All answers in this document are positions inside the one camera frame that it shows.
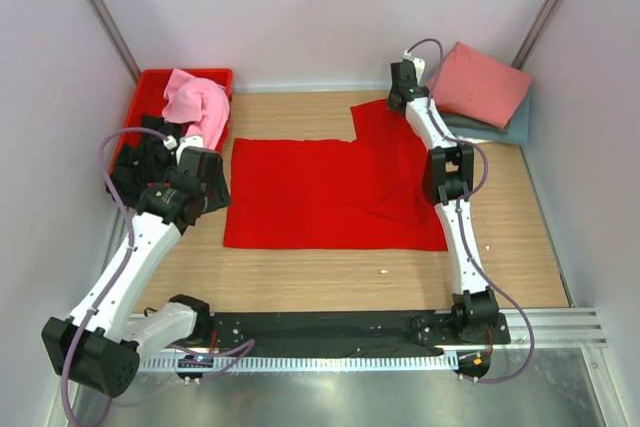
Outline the red t-shirt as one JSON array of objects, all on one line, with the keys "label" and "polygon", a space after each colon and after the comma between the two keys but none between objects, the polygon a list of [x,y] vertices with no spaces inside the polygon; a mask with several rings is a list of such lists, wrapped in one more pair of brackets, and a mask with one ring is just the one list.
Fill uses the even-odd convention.
[{"label": "red t-shirt", "polygon": [[421,140],[384,100],[351,116],[352,141],[235,140],[224,246],[446,250]]}]

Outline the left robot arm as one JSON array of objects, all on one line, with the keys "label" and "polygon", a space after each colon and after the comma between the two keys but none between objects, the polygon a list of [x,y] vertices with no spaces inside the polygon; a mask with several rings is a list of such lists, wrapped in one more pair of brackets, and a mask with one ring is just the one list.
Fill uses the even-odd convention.
[{"label": "left robot arm", "polygon": [[219,153],[188,147],[165,181],[147,187],[109,265],[66,319],[50,318],[41,337],[54,371],[108,397],[122,395],[141,363],[177,342],[192,347],[211,337],[207,302],[178,294],[157,312],[130,321],[140,295],[164,257],[204,214],[230,195]]}]

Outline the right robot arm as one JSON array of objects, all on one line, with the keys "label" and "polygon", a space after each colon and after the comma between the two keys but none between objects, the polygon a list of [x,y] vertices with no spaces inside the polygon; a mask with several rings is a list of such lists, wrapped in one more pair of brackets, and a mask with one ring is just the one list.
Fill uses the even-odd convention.
[{"label": "right robot arm", "polygon": [[464,343],[491,343],[499,307],[484,271],[471,222],[474,148],[454,138],[428,88],[418,84],[424,62],[408,54],[391,64],[388,108],[402,114],[425,146],[423,196],[441,223],[453,269],[453,336]]}]

